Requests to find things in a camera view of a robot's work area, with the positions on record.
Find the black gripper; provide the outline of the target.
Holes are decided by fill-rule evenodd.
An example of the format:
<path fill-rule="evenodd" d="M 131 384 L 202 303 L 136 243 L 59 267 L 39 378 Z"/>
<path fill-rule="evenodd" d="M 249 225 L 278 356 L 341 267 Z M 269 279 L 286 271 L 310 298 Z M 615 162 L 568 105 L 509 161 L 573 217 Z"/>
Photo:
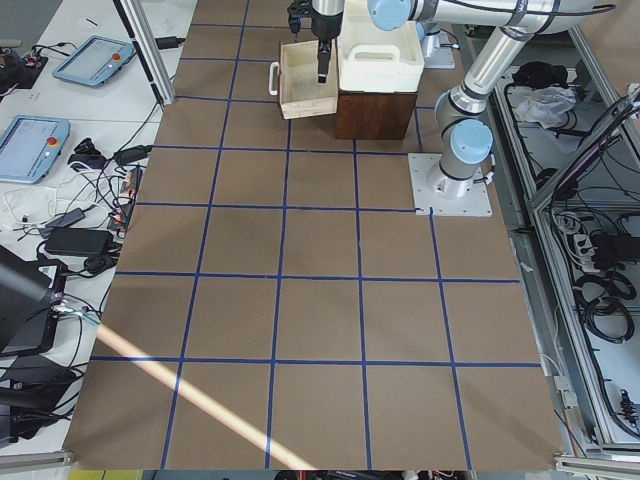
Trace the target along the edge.
<path fill-rule="evenodd" d="M 328 15 L 312 10 L 312 33 L 318 39 L 317 80 L 325 83 L 331 61 L 331 41 L 341 32 L 343 13 Z"/>

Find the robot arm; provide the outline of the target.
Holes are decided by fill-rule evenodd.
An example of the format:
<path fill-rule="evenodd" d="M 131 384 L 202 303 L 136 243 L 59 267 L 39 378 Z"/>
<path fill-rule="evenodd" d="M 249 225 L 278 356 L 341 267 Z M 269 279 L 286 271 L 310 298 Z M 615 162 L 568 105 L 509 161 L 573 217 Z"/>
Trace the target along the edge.
<path fill-rule="evenodd" d="M 478 116 L 501 75 L 534 35 L 566 31 L 587 16 L 614 8 L 595 1 L 369 1 L 369 17 L 382 31 L 409 21 L 494 28 L 462 82 L 436 107 L 445 148 L 427 175 L 430 190 L 447 199 L 462 198 L 471 190 L 493 143 L 491 131 Z"/>

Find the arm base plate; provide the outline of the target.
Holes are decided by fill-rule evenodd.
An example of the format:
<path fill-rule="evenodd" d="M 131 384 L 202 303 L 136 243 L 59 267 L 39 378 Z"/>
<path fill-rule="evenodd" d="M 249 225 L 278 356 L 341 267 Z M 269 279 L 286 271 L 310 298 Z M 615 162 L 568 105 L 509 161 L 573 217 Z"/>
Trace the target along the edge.
<path fill-rule="evenodd" d="M 410 153 L 408 166 L 417 215 L 491 217 L 486 181 L 480 168 L 466 180 L 453 180 L 440 169 L 441 154 Z"/>

